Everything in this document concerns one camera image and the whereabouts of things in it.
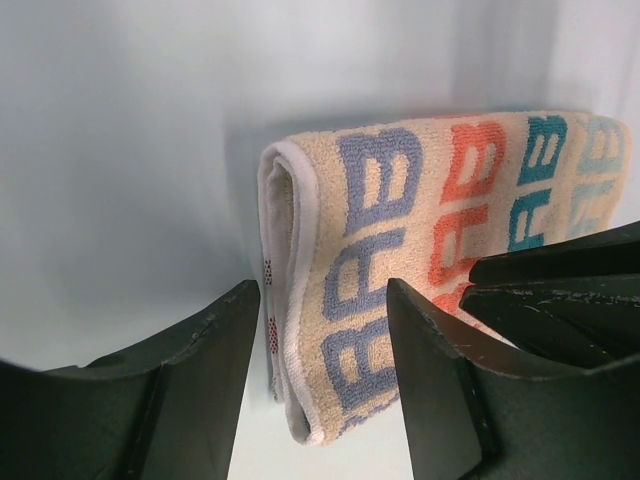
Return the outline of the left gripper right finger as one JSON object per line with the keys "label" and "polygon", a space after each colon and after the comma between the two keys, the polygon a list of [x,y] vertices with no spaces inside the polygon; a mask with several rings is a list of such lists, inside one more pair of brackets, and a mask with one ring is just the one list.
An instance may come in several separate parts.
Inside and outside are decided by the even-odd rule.
{"label": "left gripper right finger", "polygon": [[387,314],[417,479],[635,479],[639,358],[580,369],[506,345],[401,279]]}

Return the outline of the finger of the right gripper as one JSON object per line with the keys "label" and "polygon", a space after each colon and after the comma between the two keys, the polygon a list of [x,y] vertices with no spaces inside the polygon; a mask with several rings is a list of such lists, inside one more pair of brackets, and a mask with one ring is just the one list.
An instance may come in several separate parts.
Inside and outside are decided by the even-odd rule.
{"label": "finger of the right gripper", "polygon": [[596,368],[639,352],[639,225],[490,256],[461,309],[548,360]]}

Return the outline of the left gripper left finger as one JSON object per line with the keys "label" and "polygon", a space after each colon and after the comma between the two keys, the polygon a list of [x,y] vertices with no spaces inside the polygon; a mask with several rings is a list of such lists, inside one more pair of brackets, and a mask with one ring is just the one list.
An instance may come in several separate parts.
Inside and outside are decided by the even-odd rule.
{"label": "left gripper left finger", "polygon": [[224,479],[260,291],[253,280],[85,367],[1,365],[5,479]]}

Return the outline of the rabbit print towel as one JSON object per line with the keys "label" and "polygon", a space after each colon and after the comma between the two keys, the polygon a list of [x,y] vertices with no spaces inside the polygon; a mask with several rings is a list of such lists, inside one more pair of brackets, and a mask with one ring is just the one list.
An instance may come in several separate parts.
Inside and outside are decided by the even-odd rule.
{"label": "rabbit print towel", "polygon": [[273,390],[327,445],[398,397],[386,287],[460,314],[481,258],[608,226],[629,173],[621,121],[494,112],[306,132],[258,169]]}

